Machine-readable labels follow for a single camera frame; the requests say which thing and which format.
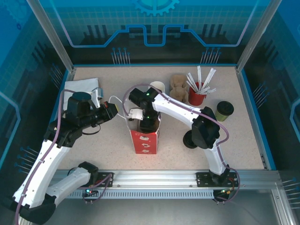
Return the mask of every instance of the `black cap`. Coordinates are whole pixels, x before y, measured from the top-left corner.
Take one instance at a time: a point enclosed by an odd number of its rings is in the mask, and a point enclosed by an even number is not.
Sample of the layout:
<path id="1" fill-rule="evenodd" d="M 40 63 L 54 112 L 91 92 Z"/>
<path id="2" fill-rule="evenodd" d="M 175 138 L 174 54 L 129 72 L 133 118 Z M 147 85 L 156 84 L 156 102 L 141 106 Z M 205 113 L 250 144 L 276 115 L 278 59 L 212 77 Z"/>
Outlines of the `black cap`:
<path id="1" fill-rule="evenodd" d="M 222 101 L 218 103 L 217 111 L 224 116 L 230 116 L 233 114 L 234 107 L 230 102 Z"/>

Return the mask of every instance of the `enclosure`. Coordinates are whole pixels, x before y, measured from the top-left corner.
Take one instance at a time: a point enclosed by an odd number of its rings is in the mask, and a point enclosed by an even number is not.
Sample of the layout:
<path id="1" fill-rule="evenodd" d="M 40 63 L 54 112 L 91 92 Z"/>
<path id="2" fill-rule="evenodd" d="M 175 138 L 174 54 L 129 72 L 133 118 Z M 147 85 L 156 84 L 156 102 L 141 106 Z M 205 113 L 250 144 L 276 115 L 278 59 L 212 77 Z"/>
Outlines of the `enclosure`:
<path id="1" fill-rule="evenodd" d="M 74 191 L 46 224 L 298 224 L 299 10 L 297 0 L 1 1 L 0 199 L 25 180 L 36 156 L 24 150 L 41 149 L 66 82 L 98 78 L 102 102 L 153 81 L 169 94 L 173 75 L 196 79 L 200 65 L 203 78 L 216 69 L 217 89 L 201 108 L 234 105 L 222 151 L 240 174 L 235 202 L 200 196 L 214 191 L 197 186 L 209 164 L 184 146 L 183 123 L 163 114 L 157 154 L 143 155 L 117 116 L 80 137 L 51 181 L 88 161 L 113 172 L 112 187 L 89 206 Z M 14 224 L 13 211 L 0 215 Z"/>

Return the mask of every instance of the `white cable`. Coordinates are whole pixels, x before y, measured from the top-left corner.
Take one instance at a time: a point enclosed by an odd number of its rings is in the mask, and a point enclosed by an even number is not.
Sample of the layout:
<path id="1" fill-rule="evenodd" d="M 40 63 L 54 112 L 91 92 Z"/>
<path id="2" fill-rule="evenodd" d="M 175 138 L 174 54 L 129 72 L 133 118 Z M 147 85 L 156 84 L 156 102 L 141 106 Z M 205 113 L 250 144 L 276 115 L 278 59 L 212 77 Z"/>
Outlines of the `white cable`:
<path id="1" fill-rule="evenodd" d="M 118 99 L 118 100 L 122 103 L 122 101 L 121 101 L 117 96 L 114 96 L 114 95 L 112 95 L 112 96 L 109 97 L 108 103 L 111 102 L 112 97 L 115 97 L 116 99 Z M 126 120 L 126 118 L 125 118 L 124 116 L 121 116 L 121 115 L 119 114 L 119 112 L 118 112 L 117 114 L 118 114 L 120 117 L 122 117 L 123 119 Z"/>

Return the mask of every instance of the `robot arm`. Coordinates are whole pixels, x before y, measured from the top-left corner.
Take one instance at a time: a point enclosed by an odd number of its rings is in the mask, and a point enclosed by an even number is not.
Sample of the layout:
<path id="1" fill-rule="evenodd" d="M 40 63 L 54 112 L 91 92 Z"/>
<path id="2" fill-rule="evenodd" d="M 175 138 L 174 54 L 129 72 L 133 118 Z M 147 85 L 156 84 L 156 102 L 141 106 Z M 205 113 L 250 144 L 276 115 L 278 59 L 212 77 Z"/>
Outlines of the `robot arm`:
<path id="1" fill-rule="evenodd" d="M 220 185 L 229 173 L 229 170 L 223 165 L 216 146 L 220 137 L 220 127 L 195 112 L 216 119 L 214 113 L 208 107 L 204 109 L 194 108 L 169 97 L 165 93 L 162 94 L 165 97 L 158 94 L 153 88 L 146 92 L 142 92 L 139 89 L 134 89 L 130 92 L 129 100 L 143 110 L 143 120 L 140 123 L 141 130 L 144 132 L 148 131 L 147 127 L 149 127 L 149 124 L 153 123 L 157 118 L 157 113 L 155 112 L 168 114 L 185 123 L 191 129 L 183 138 L 185 146 L 188 148 L 200 147 L 204 150 L 212 179 L 216 184 Z"/>
<path id="2" fill-rule="evenodd" d="M 51 217 L 58 204 L 70 193 L 82 185 L 95 184 L 98 178 L 98 168 L 84 162 L 71 175 L 49 187 L 59 164 L 73 147 L 75 141 L 82 136 L 83 130 L 88 127 L 100 126 L 118 113 L 115 104 L 108 102 L 99 104 L 97 92 L 95 91 L 96 97 L 93 97 L 93 92 L 91 95 L 86 92 L 75 92 L 69 98 L 66 116 L 61 118 L 59 137 L 34 173 L 22 201 L 20 216 L 24 219 L 36 224 L 43 224 Z M 39 155 L 23 184 L 15 192 L 13 198 L 5 199 L 4 205 L 9 209 L 16 211 L 25 184 L 53 142 L 57 123 L 55 120 L 49 124 Z"/>

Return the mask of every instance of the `white cloth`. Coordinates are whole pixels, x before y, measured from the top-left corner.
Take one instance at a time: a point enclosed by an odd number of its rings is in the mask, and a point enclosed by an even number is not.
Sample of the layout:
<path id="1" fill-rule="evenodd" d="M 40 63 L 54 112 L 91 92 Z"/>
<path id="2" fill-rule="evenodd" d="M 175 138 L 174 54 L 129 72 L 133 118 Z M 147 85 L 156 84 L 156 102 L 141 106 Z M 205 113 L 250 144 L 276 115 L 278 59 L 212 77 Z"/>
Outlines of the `white cloth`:
<path id="1" fill-rule="evenodd" d="M 84 91 L 91 92 L 93 89 L 99 87 L 98 78 L 80 80 L 80 81 L 66 81 L 65 89 L 73 91 Z M 68 99 L 72 96 L 73 93 L 65 92 L 64 96 L 64 106 L 63 109 L 66 110 L 68 106 Z"/>

